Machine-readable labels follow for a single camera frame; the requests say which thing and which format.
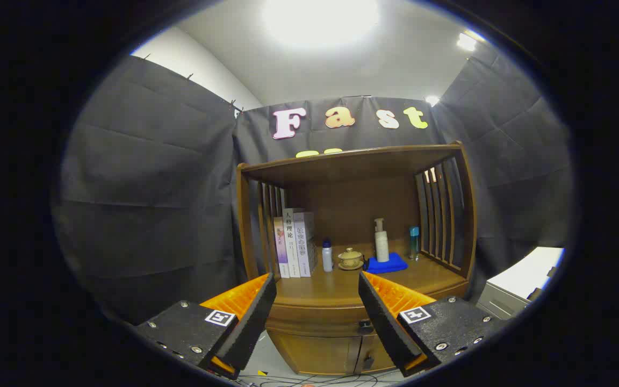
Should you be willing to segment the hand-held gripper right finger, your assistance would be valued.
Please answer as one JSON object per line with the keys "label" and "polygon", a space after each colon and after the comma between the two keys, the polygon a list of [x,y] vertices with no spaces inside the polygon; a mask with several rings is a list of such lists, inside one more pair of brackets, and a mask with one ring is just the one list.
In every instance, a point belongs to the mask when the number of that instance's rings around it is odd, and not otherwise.
{"label": "hand-held gripper right finger", "polygon": [[457,296],[433,299],[365,271],[358,277],[358,294],[403,377],[454,361],[509,323]]}

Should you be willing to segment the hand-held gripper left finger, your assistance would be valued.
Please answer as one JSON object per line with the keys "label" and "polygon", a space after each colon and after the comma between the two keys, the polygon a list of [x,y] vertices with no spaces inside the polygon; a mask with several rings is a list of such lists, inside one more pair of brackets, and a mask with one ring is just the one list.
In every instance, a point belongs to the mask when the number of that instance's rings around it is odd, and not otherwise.
{"label": "hand-held gripper left finger", "polygon": [[179,300],[135,326],[135,336],[189,368],[236,380],[276,296],[275,277],[264,274],[204,302]]}

